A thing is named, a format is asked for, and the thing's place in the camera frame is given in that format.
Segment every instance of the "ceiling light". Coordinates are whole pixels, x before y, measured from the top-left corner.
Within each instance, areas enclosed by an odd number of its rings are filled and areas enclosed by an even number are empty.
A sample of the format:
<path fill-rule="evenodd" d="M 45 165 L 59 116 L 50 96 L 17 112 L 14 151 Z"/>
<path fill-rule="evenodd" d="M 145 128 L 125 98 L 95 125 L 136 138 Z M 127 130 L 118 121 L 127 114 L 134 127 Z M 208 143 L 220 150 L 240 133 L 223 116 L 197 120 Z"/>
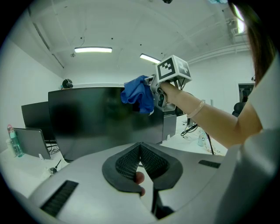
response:
<path fill-rule="evenodd" d="M 245 24 L 240 19 L 237 19 L 238 33 L 243 33 L 245 31 Z"/>
<path fill-rule="evenodd" d="M 153 57 L 151 57 L 151 56 L 145 55 L 145 54 L 141 54 L 141 55 L 140 55 L 140 58 L 146 59 L 146 60 L 151 61 L 151 62 L 154 62 L 154 63 L 156 63 L 156 64 L 158 64 L 158 63 L 161 62 L 160 60 L 158 60 L 158 59 L 156 59 L 156 58 L 153 58 Z"/>
<path fill-rule="evenodd" d="M 112 47 L 76 47 L 75 49 L 76 53 L 81 52 L 106 52 L 111 53 Z"/>
<path fill-rule="evenodd" d="M 234 10 L 235 10 L 235 13 L 236 13 L 237 17 L 238 17 L 240 20 L 244 21 L 244 18 L 243 18 L 243 16 L 241 15 L 239 9 L 238 9 L 235 5 L 233 5 L 233 6 L 234 6 Z"/>

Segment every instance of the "white desk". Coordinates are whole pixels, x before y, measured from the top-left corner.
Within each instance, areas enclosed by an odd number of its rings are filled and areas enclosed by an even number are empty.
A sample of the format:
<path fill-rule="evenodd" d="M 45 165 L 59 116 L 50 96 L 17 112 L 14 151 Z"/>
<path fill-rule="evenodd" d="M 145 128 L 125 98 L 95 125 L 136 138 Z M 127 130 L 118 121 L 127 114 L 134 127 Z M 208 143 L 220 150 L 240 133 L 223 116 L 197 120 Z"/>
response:
<path fill-rule="evenodd" d="M 60 159 L 58 171 L 68 164 L 60 151 L 51 155 L 51 159 L 42 161 L 39 157 L 28 154 L 20 158 L 12 157 L 6 149 L 0 153 L 0 168 L 7 185 L 28 198 L 49 177 L 45 172 L 45 167 L 55 167 Z"/>
<path fill-rule="evenodd" d="M 185 115 L 177 118 L 176 134 L 169 140 L 163 141 L 161 145 L 182 151 L 211 154 L 205 147 L 201 147 L 197 144 L 198 130 L 193 133 L 186 134 L 185 138 L 180 135 L 186 127 L 183 121 L 186 121 Z M 214 146 L 214 151 L 217 153 L 217 155 L 224 156 L 227 152 L 227 149 L 217 141 L 213 139 L 211 141 Z M 28 198 L 32 192 L 49 177 L 49 175 L 46 175 L 45 167 L 55 167 L 60 159 L 62 160 L 57 167 L 58 171 L 68 164 L 64 161 L 60 152 L 51 155 L 50 160 L 41 161 L 38 157 L 27 154 L 21 158 L 14 158 L 10 155 L 8 150 L 5 150 L 0 153 L 0 168 L 8 186 L 17 190 Z"/>
<path fill-rule="evenodd" d="M 181 136 L 181 133 L 186 128 L 186 121 L 187 121 L 186 115 L 177 117 L 176 134 L 172 136 L 169 140 L 163 141 L 161 145 L 169 148 L 187 151 L 187 152 L 212 154 L 211 152 L 207 151 L 207 149 L 211 150 L 208 139 L 206 139 L 206 146 L 199 146 L 197 144 L 198 136 L 199 136 L 199 128 L 193 133 L 187 133 L 184 137 Z M 227 148 L 225 148 L 223 145 L 218 143 L 213 138 L 211 138 L 211 143 L 213 146 L 214 153 L 216 155 L 221 155 L 221 156 L 226 155 L 228 151 Z"/>

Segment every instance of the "computer monitor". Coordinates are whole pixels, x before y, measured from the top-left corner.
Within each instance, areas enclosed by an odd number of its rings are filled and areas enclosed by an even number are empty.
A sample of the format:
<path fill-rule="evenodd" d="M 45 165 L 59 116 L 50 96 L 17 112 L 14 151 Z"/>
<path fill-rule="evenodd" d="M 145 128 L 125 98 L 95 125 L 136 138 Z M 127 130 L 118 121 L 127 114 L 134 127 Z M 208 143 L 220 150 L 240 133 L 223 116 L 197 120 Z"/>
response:
<path fill-rule="evenodd" d="M 21 110 L 25 127 L 41 129 L 46 142 L 55 141 L 48 102 L 23 105 Z"/>
<path fill-rule="evenodd" d="M 51 158 L 40 129 L 14 128 L 14 130 L 24 153 L 36 157 L 41 154 L 44 159 Z"/>
<path fill-rule="evenodd" d="M 163 112 L 140 114 L 123 104 L 120 87 L 91 87 L 49 92 L 52 128 L 67 161 L 133 142 L 162 142 Z"/>

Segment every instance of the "black cable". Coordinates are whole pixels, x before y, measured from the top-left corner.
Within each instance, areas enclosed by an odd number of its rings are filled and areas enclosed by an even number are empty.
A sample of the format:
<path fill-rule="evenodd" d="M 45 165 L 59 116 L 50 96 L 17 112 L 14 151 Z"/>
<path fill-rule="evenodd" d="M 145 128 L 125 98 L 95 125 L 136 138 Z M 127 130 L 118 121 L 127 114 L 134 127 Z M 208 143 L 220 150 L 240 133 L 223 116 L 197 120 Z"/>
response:
<path fill-rule="evenodd" d="M 51 143 L 50 143 L 50 144 L 51 144 Z M 47 148 L 49 148 L 49 147 L 47 147 Z M 52 150 L 52 144 L 51 144 L 51 150 Z M 50 150 L 50 151 L 51 151 L 51 150 Z M 50 152 L 50 151 L 49 151 L 49 152 Z"/>
<path fill-rule="evenodd" d="M 184 79 L 183 79 L 183 82 L 182 82 L 182 83 L 181 83 L 181 82 L 180 82 L 180 80 L 178 79 L 178 82 L 179 82 L 179 84 L 180 84 L 180 88 L 181 88 L 181 90 L 183 90 L 183 89 L 182 89 L 182 85 L 183 85 L 183 83 L 184 83 L 185 79 L 186 79 L 186 78 L 184 78 Z"/>
<path fill-rule="evenodd" d="M 53 151 L 51 152 L 51 155 L 53 155 L 59 151 L 60 151 L 60 149 L 58 148 L 58 145 L 56 145 L 56 148 L 53 149 Z"/>
<path fill-rule="evenodd" d="M 162 58 L 161 60 L 163 60 L 163 59 L 165 58 L 165 55 L 166 55 L 166 54 L 164 54 L 164 56 L 163 56 L 163 58 Z"/>
<path fill-rule="evenodd" d="M 50 146 L 47 146 L 47 148 L 51 148 L 51 147 L 55 147 L 55 146 L 57 146 L 57 145 L 50 145 Z"/>
<path fill-rule="evenodd" d="M 211 144 L 210 136 L 209 136 L 209 134 L 207 134 L 207 133 L 206 133 L 206 135 L 207 135 L 208 140 L 209 140 L 209 143 L 210 143 L 210 147 L 211 147 L 211 152 L 212 152 L 212 155 L 215 155 L 215 154 L 214 154 L 214 151 L 213 151 L 213 148 L 212 148 L 212 144 Z"/>
<path fill-rule="evenodd" d="M 85 40 L 85 37 L 84 37 L 84 40 Z M 83 45 L 83 44 L 84 44 L 84 42 L 82 43 L 82 45 Z M 81 45 L 81 46 L 82 46 L 82 45 Z M 80 46 L 80 47 L 81 47 L 81 46 Z"/>
<path fill-rule="evenodd" d="M 189 129 L 187 129 L 187 130 L 184 130 L 184 131 L 181 133 L 181 136 L 184 136 L 184 135 L 187 134 L 189 131 L 194 130 L 196 127 L 197 127 L 197 124 L 191 126 L 191 127 L 190 127 Z"/>
<path fill-rule="evenodd" d="M 61 162 L 61 160 L 58 162 L 58 164 L 55 166 L 55 169 L 57 169 L 57 166 L 59 165 L 59 163 Z"/>

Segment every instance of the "black monitor screen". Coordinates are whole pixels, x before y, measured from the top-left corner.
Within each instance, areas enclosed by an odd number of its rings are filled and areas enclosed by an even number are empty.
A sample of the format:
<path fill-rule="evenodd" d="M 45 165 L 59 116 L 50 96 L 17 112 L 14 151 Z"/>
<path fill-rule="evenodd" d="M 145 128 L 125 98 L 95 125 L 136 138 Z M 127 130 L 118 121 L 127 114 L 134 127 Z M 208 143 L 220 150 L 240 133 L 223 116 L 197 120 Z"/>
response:
<path fill-rule="evenodd" d="M 77 88 L 49 92 L 53 131 L 66 160 L 115 146 L 162 141 L 163 112 L 140 114 L 123 104 L 120 87 Z"/>
<path fill-rule="evenodd" d="M 21 106 L 25 127 L 42 130 L 44 139 L 55 140 L 49 116 L 49 103 L 33 103 Z"/>

